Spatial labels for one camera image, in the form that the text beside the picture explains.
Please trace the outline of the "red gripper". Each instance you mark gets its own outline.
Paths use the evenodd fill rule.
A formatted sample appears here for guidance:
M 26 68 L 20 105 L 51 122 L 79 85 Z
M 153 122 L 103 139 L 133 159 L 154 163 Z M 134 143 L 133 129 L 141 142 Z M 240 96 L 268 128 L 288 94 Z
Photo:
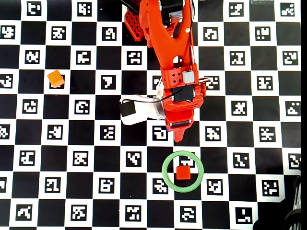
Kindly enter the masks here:
M 182 141 L 186 129 L 190 128 L 190 125 L 183 123 L 189 123 L 193 119 L 194 109 L 200 108 L 203 101 L 202 94 L 196 94 L 194 97 L 177 94 L 163 101 L 166 126 L 173 131 L 175 142 Z

